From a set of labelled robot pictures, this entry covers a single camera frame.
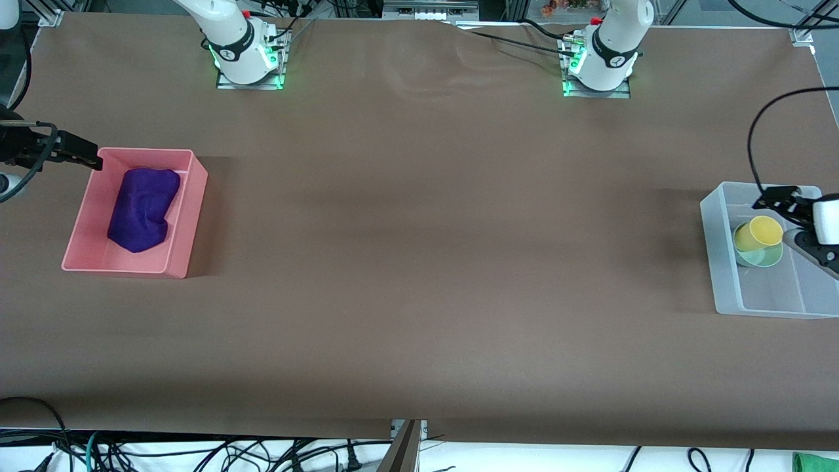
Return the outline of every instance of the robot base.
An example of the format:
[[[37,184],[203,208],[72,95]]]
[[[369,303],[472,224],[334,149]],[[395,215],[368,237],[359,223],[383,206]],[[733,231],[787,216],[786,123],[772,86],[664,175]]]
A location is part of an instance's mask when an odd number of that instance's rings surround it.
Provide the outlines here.
[[[269,36],[277,34],[277,26],[274,24],[267,24],[267,33]],[[289,63],[289,40],[291,39],[292,31],[286,31],[274,41],[267,43],[266,47],[277,49],[275,51],[266,51],[268,59],[272,62],[277,62],[279,66],[270,71],[262,80],[256,81],[252,84],[237,84],[230,81],[221,71],[218,72],[216,78],[216,88],[222,90],[283,90],[285,86],[285,69]]]
[[[577,30],[574,34],[566,34],[563,39],[556,40],[556,45],[559,50],[569,50],[574,53],[580,52],[583,45],[582,30]],[[630,98],[629,95],[629,79],[623,79],[621,85],[614,90],[601,92],[599,90],[592,90],[583,85],[576,76],[570,73],[571,63],[575,60],[573,57],[560,55],[560,68],[562,70],[562,95],[564,97],[589,97],[589,98]]]

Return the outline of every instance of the table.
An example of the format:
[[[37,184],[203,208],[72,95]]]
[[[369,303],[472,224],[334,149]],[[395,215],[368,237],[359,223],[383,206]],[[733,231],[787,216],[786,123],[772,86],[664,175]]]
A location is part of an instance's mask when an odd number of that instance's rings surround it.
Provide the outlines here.
[[[651,29],[633,98],[607,101],[562,97],[555,56],[436,22],[316,22],[281,92],[215,90],[200,39],[93,13],[41,34],[23,116],[193,149],[210,181],[183,281],[60,270],[83,168],[3,205],[0,393],[90,429],[423,417],[461,441],[836,447],[839,320],[716,314],[699,215],[750,180],[760,106],[821,83],[785,31]],[[808,94],[755,152],[766,182],[835,191],[837,147]]]

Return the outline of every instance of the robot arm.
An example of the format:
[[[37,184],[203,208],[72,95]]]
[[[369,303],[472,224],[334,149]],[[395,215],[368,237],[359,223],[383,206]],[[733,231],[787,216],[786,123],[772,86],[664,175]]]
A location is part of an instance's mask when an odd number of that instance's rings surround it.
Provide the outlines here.
[[[276,57],[272,60],[276,28],[259,18],[246,18],[234,0],[174,1],[201,27],[216,66],[230,81],[252,84],[279,66]]]
[[[612,0],[602,23],[582,30],[585,51],[570,73],[592,90],[614,90],[632,74],[638,46],[653,19],[649,0]]]
[[[813,199],[802,197],[797,186],[771,186],[753,208],[772,210],[798,226],[784,233],[784,242],[839,280],[839,193]]]

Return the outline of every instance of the metal bracket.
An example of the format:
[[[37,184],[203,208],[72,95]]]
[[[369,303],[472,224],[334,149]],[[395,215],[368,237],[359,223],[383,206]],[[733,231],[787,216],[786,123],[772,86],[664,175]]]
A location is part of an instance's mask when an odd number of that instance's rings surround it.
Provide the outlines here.
[[[391,436],[396,433],[396,438],[390,444],[376,472],[415,472],[417,458],[420,456],[420,441],[428,435],[428,422],[393,420],[390,431]]]
[[[809,30],[791,29],[789,38],[792,39],[792,45],[796,48],[813,49],[813,34]]]
[[[221,73],[221,69],[216,60],[216,68],[219,69],[218,77],[216,78],[216,88],[220,90],[283,90],[283,87],[285,87],[285,70],[289,64],[289,47],[291,45],[292,33],[291,30],[288,30],[274,41],[266,44],[267,48],[278,48],[277,50],[266,51],[265,55],[268,57],[268,60],[276,61],[279,65],[263,77],[262,80],[252,84],[243,85],[230,81]],[[269,23],[267,35],[277,35],[277,26]]]
[[[390,422],[390,438],[396,439],[396,435],[399,434],[399,431],[402,430],[402,426],[408,420],[392,420]],[[428,439],[428,422],[426,420],[419,420],[420,426],[420,441],[425,441]]]
[[[556,45],[560,50],[571,51],[578,55],[584,55],[585,47],[582,39],[582,30],[577,30],[573,34],[566,34],[563,39],[556,40]],[[578,57],[568,57],[567,55],[559,55],[560,69],[562,70],[562,95],[564,97],[588,97],[588,98],[630,98],[629,93],[629,79],[623,79],[621,85],[614,90],[601,92],[599,90],[592,90],[586,87],[580,79],[574,74],[571,74],[571,68],[577,66],[576,61],[580,60]]]

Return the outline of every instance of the purple towel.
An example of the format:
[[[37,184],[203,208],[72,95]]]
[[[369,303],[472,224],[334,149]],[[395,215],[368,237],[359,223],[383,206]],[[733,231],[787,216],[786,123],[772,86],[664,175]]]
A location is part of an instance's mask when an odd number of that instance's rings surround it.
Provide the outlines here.
[[[133,253],[163,242],[169,224],[164,217],[180,187],[172,170],[132,169],[125,173],[107,237]]]

